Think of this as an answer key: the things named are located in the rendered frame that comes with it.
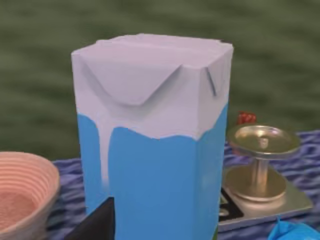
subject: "red object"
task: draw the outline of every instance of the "red object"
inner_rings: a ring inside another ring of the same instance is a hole
[[[236,124],[253,124],[257,122],[257,116],[254,113],[240,111]]]

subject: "table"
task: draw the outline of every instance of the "table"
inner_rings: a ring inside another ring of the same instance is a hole
[[[300,132],[300,152],[285,161],[271,161],[279,172],[295,186],[304,191],[313,201],[311,213],[288,219],[304,222],[320,230],[320,130]],[[246,164],[249,159],[235,156],[228,144],[224,148],[224,165]],[[83,173],[79,158],[54,162],[60,172],[61,192],[48,220],[49,240],[63,240],[85,218]],[[219,240],[265,240],[274,222],[220,233]]]

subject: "metal scale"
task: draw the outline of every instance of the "metal scale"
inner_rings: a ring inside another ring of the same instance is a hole
[[[222,180],[218,231],[224,232],[312,209],[311,200],[269,166],[297,152],[299,138],[281,129],[260,124],[233,128],[227,139],[237,154],[252,158],[250,165],[225,169]]]

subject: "blue and white carton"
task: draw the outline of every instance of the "blue and white carton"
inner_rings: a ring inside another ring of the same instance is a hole
[[[233,47],[138,34],[72,53],[87,214],[115,240],[211,240],[219,218]]]

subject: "blue plastic object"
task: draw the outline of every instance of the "blue plastic object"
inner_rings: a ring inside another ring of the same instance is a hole
[[[267,240],[320,240],[320,233],[304,223],[278,219]]]

